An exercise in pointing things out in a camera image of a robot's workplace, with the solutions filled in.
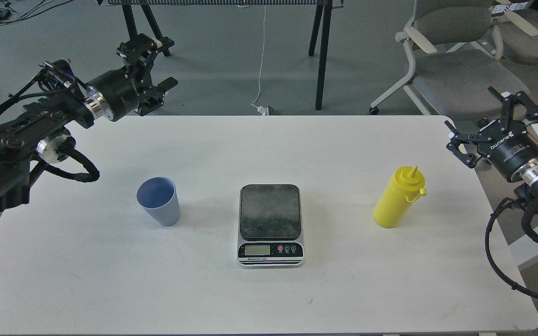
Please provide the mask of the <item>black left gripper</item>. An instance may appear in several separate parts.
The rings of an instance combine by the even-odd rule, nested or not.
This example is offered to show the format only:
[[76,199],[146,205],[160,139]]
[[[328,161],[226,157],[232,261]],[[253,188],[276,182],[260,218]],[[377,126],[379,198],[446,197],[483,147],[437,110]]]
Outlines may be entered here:
[[174,41],[168,37],[159,40],[138,34],[117,48],[124,66],[110,70],[87,82],[87,90],[98,101],[103,115],[112,122],[130,112],[139,116],[161,108],[166,93],[178,85],[175,78],[167,78],[152,85],[151,70],[159,53],[166,54]]

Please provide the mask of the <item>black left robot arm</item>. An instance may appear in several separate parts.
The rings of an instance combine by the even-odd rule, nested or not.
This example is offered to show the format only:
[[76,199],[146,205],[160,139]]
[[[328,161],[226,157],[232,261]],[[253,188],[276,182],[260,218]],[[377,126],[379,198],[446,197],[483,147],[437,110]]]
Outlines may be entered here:
[[123,66],[87,83],[77,79],[68,60],[43,62],[27,85],[0,104],[0,212],[28,204],[32,185],[45,171],[78,182],[98,180],[98,169],[76,150],[66,124],[89,128],[100,117],[118,121],[160,108],[177,80],[154,85],[151,70],[172,44],[167,37],[133,36],[117,49]]

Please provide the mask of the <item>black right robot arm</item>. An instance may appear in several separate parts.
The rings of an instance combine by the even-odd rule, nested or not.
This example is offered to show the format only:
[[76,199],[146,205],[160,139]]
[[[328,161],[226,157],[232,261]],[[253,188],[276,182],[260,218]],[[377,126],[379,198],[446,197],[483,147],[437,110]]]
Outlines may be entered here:
[[538,124],[538,104],[524,92],[500,94],[493,87],[488,90],[500,100],[498,119],[480,127],[476,134],[462,134],[450,122],[450,142],[447,149],[468,168],[475,168],[487,160],[509,183],[519,182],[516,198],[504,198],[490,215],[485,230],[485,254],[497,274],[514,291],[538,299],[531,291],[508,277],[495,263],[490,250],[490,234],[494,221],[509,208],[523,211],[520,225],[525,235],[538,243],[538,140],[527,127]]

